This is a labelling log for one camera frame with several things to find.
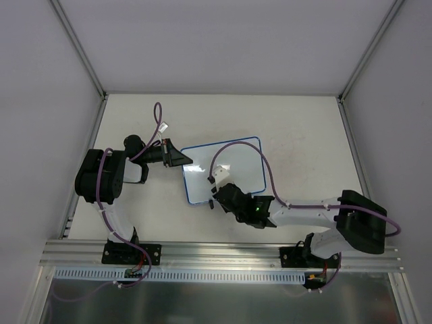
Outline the blue framed whiteboard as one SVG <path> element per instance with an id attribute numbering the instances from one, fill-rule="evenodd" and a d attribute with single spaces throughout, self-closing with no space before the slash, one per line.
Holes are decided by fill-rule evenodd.
<path id="1" fill-rule="evenodd" d="M 215 153 L 229 141 L 214 142 L 183 148 L 181 152 L 193 162 L 182 166 L 186 198 L 190 205 L 207 203 L 211 198 L 209 168 Z M 236 144 L 224 149 L 216 158 L 214 168 L 222 166 L 243 192 L 262 193 L 267 189 L 265 164 L 253 148 Z"/>

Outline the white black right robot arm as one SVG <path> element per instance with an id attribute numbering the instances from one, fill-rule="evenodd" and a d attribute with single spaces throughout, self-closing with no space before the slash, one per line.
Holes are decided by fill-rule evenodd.
<path id="1" fill-rule="evenodd" d="M 341 252 L 357 250 L 383 254 L 387 211 L 353 190 L 343 190 L 338 198 L 306 200 L 301 204 L 283 202 L 274 196 L 254 196 L 237 185 L 215 186 L 212 197 L 236 221 L 257 229 L 289 225 L 322 227 L 304 240 L 301 256 L 308 267 Z"/>

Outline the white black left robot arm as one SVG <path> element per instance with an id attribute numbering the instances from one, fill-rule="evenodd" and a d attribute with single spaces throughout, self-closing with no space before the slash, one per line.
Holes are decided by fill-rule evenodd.
<path id="1" fill-rule="evenodd" d="M 108 231 L 101 262 L 105 265 L 159 265 L 160 244 L 141 244 L 136 228 L 122 213 L 116 200 L 124 184 L 144 184 L 150 163 L 165 167 L 189 165 L 193 160 L 181 153 L 170 139 L 146 146 L 137 135 L 124 139 L 124 149 L 104 152 L 90 149 L 75 179 L 75 192 L 101 216 Z"/>

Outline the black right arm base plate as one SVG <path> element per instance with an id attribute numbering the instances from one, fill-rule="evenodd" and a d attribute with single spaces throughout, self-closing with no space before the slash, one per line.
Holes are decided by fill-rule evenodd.
<path id="1" fill-rule="evenodd" d="M 322 259 L 313 255 L 307 248 L 302 246 L 283 246 L 279 248 L 279 259 L 282 268 L 305 268 L 305 269 L 336 269 L 340 263 L 337 254 L 328 259 Z"/>

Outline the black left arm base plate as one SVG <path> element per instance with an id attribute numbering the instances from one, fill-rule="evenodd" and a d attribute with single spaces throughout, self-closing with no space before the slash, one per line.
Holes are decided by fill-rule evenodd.
<path id="1" fill-rule="evenodd" d="M 160 265 L 162 245 L 140 243 L 139 246 L 148 253 L 152 265 Z M 101 263 L 105 265 L 137 265 L 143 256 L 142 252 L 128 244 L 108 240 L 104 245 Z"/>

